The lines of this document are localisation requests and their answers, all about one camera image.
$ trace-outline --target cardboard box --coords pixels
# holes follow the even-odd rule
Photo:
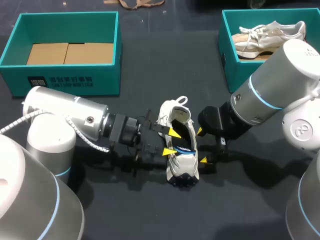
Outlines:
[[[306,42],[320,52],[320,11],[318,8],[223,10],[218,47],[229,91],[236,91],[268,59],[268,55],[254,60],[239,59],[232,35],[239,27],[251,29],[277,21],[290,25],[299,21],[306,24]]]
[[[14,97],[34,86],[77,96],[118,95],[122,40],[118,12],[23,13],[0,58]]]

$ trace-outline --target robot logo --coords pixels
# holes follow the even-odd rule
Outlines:
[[[305,120],[299,119],[291,124],[291,134],[300,141],[307,141],[313,135],[312,126]]]
[[[308,131],[309,127],[306,124],[302,124],[295,129],[295,135],[299,137],[301,134],[304,134],[305,131]]]

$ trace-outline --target white robotic arm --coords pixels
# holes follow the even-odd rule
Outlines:
[[[227,152],[251,126],[284,110],[283,132],[301,150],[320,149],[320,55],[304,41],[287,41],[262,64],[221,107],[200,112],[199,136],[216,137],[217,156]],[[286,223],[293,240],[320,238],[320,154],[318,153],[290,197]]]

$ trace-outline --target shoe tongue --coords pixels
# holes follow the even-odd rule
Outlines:
[[[182,124],[186,124],[191,117],[191,113],[185,106],[174,106],[170,112],[170,122],[177,120]]]

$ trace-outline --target white cable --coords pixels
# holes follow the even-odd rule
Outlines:
[[[70,118],[69,116],[64,115],[63,117],[64,117],[64,119],[66,120],[66,122],[73,128],[73,130],[75,131],[75,133],[78,134],[78,136],[79,136],[86,144],[88,144],[90,147],[92,147],[92,148],[94,148],[94,149],[96,149],[96,150],[98,150],[98,151],[104,152],[104,153],[110,152],[109,148],[95,145],[95,144],[94,144],[93,142],[91,142],[88,138],[86,138],[86,137],[79,131],[79,129],[76,127],[76,125],[74,124],[74,122],[71,120],[71,118]]]
[[[17,126],[18,124],[22,123],[23,121],[25,120],[28,120],[30,118],[33,118],[35,116],[38,116],[40,114],[48,114],[50,112],[47,112],[45,110],[37,110],[37,111],[33,111],[27,115],[24,115],[22,117],[20,117],[19,119],[17,119],[16,121],[10,123],[9,125],[5,126],[4,128],[0,129],[0,134],[3,134],[5,133],[6,131],[14,128],[15,126]],[[98,150],[98,151],[101,151],[101,152],[104,152],[104,153],[108,153],[110,150],[106,147],[101,147],[101,146],[98,146],[98,145],[95,145],[94,143],[92,143],[88,138],[86,138],[80,131],[79,129],[76,127],[76,125],[74,124],[74,122],[71,120],[71,118],[68,116],[68,115],[64,115],[63,116],[64,119],[66,120],[66,122],[73,128],[73,130],[75,131],[75,133],[86,143],[88,144],[90,147]]]

